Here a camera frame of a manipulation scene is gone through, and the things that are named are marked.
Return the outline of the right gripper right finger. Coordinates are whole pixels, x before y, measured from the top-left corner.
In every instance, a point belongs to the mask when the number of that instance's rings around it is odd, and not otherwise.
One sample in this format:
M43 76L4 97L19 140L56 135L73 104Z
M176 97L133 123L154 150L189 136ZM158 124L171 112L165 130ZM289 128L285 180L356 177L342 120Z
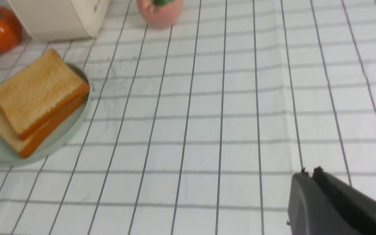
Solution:
M376 200L325 172L314 169L312 179L340 216L362 235L376 235Z

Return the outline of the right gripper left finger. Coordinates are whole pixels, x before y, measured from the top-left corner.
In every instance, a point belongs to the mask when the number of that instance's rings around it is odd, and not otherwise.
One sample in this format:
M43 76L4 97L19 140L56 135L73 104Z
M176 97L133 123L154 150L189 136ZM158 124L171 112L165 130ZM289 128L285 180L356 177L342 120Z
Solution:
M302 169L291 177L288 222L293 235L359 235L336 211L330 199Z

